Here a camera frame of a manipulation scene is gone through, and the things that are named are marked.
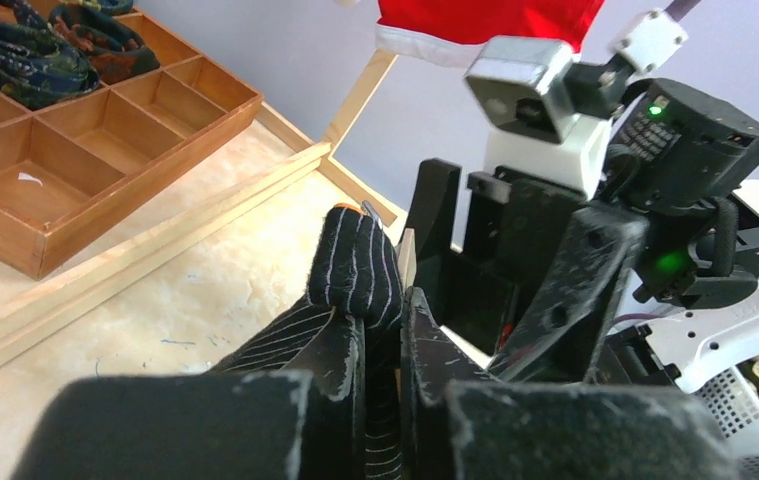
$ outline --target black striped fabric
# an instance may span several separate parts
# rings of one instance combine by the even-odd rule
[[[338,309],[364,322],[366,476],[402,478],[400,362],[403,287],[397,255],[381,224],[346,207],[326,216],[306,294],[209,373],[279,369],[308,345]]]

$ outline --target gray wall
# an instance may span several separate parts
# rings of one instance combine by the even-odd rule
[[[371,0],[352,8],[332,0],[138,3],[261,89],[315,139],[373,53],[379,17]],[[608,41],[634,15],[667,3],[608,0],[586,40],[584,59],[607,59]],[[683,26],[690,41],[658,74],[729,100],[759,120],[759,0],[704,0]],[[403,207],[421,160],[439,157],[478,169],[487,126],[462,74],[401,58],[336,157]],[[759,170],[754,176],[759,178]]]

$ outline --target white basket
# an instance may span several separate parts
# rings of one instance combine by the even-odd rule
[[[714,377],[694,395],[718,421],[744,477],[759,479],[759,397],[738,368]]]

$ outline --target green patterned fabric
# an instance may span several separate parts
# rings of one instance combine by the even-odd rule
[[[151,72],[161,64],[143,39],[114,18],[89,7],[64,4],[49,14],[56,32],[90,59],[108,85]]]
[[[133,0],[61,0],[61,3],[92,8],[112,17],[125,15],[135,6]]]
[[[99,74],[26,0],[0,0],[17,24],[0,22],[0,91],[31,110],[88,94]]]

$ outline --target red fabric with white trim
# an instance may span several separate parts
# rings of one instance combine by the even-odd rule
[[[377,47],[453,67],[498,35],[564,40],[579,52],[603,1],[379,0]]]

